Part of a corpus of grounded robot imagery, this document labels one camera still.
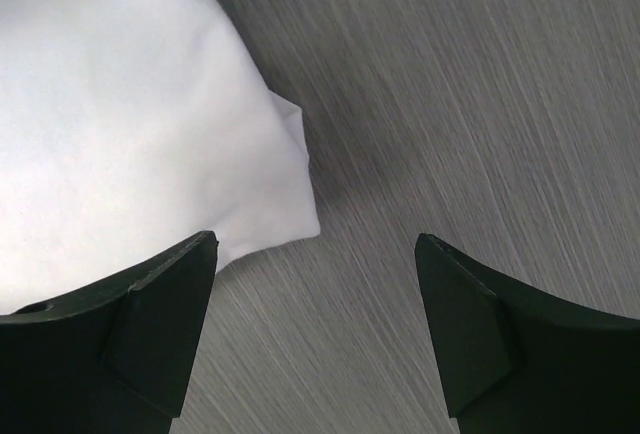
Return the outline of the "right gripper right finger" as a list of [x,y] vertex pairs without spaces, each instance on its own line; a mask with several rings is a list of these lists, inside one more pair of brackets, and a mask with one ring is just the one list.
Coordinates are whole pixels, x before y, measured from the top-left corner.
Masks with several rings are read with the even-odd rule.
[[491,269],[422,234],[417,277],[463,433],[635,433],[639,323]]

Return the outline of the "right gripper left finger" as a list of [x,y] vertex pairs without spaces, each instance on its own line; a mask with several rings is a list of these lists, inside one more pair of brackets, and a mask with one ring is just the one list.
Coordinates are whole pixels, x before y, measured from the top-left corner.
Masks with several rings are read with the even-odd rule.
[[182,411],[215,279],[199,232],[1,319],[5,433],[166,433]]

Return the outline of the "white robot-print t-shirt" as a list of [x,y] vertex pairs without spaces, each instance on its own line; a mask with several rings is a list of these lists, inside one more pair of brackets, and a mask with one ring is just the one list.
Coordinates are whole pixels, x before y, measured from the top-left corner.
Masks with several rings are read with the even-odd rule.
[[217,269],[320,232],[301,109],[217,0],[1,0],[1,310],[196,232]]

